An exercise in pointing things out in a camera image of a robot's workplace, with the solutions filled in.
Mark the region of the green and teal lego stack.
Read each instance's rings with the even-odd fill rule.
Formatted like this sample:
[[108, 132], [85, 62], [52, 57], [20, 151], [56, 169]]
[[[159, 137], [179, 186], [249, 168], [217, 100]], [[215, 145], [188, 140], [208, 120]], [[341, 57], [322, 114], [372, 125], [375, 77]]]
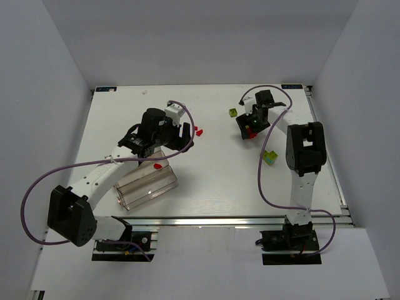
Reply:
[[268, 164], [269, 166], [272, 166], [276, 162], [278, 155], [274, 151], [271, 151], [271, 152], [264, 151], [262, 158], [266, 164]]

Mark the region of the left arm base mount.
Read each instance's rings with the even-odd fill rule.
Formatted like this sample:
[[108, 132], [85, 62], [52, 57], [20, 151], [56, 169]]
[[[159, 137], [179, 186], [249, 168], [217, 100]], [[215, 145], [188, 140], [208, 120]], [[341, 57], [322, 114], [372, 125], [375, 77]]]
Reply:
[[158, 228], [151, 226], [134, 226], [132, 233], [123, 243], [116, 241], [96, 240], [91, 261], [150, 263], [158, 247]]

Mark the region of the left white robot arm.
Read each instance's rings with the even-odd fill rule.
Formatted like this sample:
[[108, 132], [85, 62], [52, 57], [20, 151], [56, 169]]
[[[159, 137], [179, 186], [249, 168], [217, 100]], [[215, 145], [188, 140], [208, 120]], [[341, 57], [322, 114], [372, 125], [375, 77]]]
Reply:
[[50, 195], [47, 226], [77, 247], [89, 240], [129, 244], [132, 226], [116, 216], [95, 216], [98, 202], [120, 179], [144, 161], [155, 161], [156, 148], [166, 147], [175, 154], [194, 144], [194, 121], [180, 122], [187, 107], [169, 101], [165, 109], [149, 108], [141, 122], [133, 125], [105, 160], [68, 187], [57, 186]]

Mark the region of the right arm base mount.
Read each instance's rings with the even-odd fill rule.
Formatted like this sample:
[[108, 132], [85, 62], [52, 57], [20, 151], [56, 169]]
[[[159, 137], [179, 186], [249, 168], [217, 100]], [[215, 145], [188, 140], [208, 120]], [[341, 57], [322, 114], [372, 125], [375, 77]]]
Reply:
[[321, 265], [319, 242], [313, 224], [285, 223], [281, 230], [261, 231], [255, 245], [261, 247], [265, 266]]

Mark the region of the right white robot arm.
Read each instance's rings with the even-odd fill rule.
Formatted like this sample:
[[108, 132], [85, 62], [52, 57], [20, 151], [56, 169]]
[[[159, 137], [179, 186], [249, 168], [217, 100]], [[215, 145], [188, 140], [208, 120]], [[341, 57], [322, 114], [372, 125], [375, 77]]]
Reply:
[[278, 128], [286, 135], [286, 164], [291, 172], [291, 194], [282, 230], [266, 234], [260, 244], [267, 250], [303, 251], [311, 239], [313, 224], [311, 206], [314, 185], [327, 161], [324, 128], [292, 111], [292, 104], [276, 102], [272, 85], [261, 85], [254, 97], [242, 96], [239, 105], [244, 114], [236, 118], [243, 139], [251, 139], [263, 130]]

